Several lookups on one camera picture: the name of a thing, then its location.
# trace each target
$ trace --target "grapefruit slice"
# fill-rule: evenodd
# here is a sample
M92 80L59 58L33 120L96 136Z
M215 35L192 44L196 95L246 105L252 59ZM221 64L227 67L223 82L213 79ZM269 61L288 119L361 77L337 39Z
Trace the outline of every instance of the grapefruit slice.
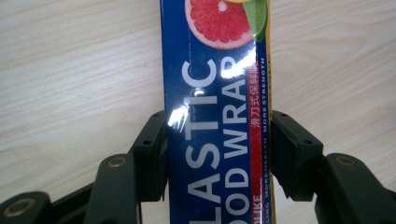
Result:
M202 43L215 49L236 49L251 40L243 4L224 0L185 1L187 23Z

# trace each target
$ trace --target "wooden table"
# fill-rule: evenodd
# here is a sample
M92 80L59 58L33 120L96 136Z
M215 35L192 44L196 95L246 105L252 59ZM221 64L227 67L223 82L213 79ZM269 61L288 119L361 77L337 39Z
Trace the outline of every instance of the wooden table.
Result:
M396 1L273 1L273 108L396 190ZM0 2L0 201L94 180L163 109L159 1ZM284 198L278 223L317 223ZM145 203L168 223L168 203Z

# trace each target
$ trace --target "product packaging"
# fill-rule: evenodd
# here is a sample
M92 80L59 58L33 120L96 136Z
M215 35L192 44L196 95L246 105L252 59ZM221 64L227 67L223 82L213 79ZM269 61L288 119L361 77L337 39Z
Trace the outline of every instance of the product packaging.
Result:
M275 223L269 0L162 0L171 224Z

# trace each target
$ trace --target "red stripe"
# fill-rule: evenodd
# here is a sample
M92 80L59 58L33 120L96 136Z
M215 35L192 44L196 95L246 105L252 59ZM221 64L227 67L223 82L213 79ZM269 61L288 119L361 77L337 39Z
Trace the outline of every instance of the red stripe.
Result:
M247 70L252 224L262 223L262 106L258 64Z

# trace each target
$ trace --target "grapefruit image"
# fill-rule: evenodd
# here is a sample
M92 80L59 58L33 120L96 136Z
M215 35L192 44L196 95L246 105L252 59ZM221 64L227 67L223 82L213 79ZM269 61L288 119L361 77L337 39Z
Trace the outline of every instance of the grapefruit image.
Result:
M243 4L224 0L185 0L187 23L195 37L215 49L236 49L252 39Z

